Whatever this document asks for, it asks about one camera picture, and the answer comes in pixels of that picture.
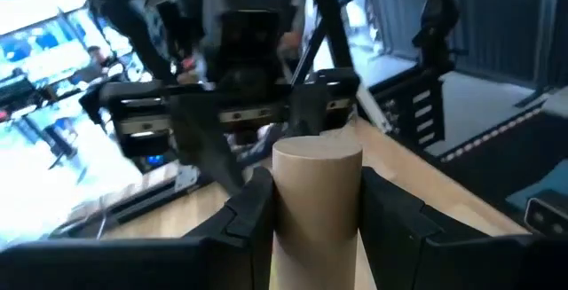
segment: cylindrical tube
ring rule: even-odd
[[[344,139],[292,137],[274,145],[279,290],[353,289],[361,165],[359,143]]]

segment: black panel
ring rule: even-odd
[[[498,125],[484,134],[500,128]],[[568,157],[567,128],[568,121],[563,118],[537,114],[446,162],[446,171],[479,198],[523,223],[524,213],[510,206],[505,199],[511,193],[535,184]]]

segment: person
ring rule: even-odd
[[[90,46],[89,48],[87,48],[87,52],[89,53],[89,56],[91,56],[92,65],[98,65],[102,68],[109,68],[116,62],[115,57],[106,55],[98,46]]]

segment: blue light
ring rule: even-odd
[[[150,165],[160,165],[163,163],[163,156],[162,155],[157,155],[157,156],[148,156],[146,158],[146,161],[148,161],[148,163]]]

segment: table surface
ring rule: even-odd
[[[491,236],[528,233],[366,121],[352,121],[343,129],[329,131],[324,136],[356,138],[363,146],[364,165],[372,167],[384,178],[456,220]],[[270,167],[270,161],[266,161],[264,165]],[[176,164],[167,165],[146,176],[143,183],[107,196],[106,202],[116,202],[140,189],[163,182],[174,176],[176,172]],[[214,183],[109,231],[104,238],[181,237],[216,213],[227,198],[221,186]],[[271,288],[275,288],[274,278],[271,284]],[[376,289],[360,240],[356,289]]]

